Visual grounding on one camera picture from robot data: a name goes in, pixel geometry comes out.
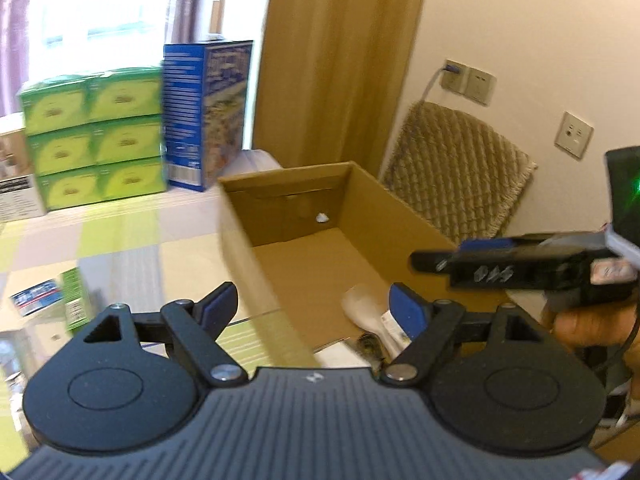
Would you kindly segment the person's right hand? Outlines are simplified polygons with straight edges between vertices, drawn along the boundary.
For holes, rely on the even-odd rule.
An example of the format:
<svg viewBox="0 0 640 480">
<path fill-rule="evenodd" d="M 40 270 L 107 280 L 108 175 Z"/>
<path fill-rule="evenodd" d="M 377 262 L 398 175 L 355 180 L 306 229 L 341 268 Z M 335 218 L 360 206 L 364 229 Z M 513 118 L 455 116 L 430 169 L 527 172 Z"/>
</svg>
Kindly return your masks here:
<svg viewBox="0 0 640 480">
<path fill-rule="evenodd" d="M 636 305 L 604 304 L 559 313 L 552 322 L 553 335 L 571 347 L 609 347 L 622 344 L 636 322 Z"/>
</svg>

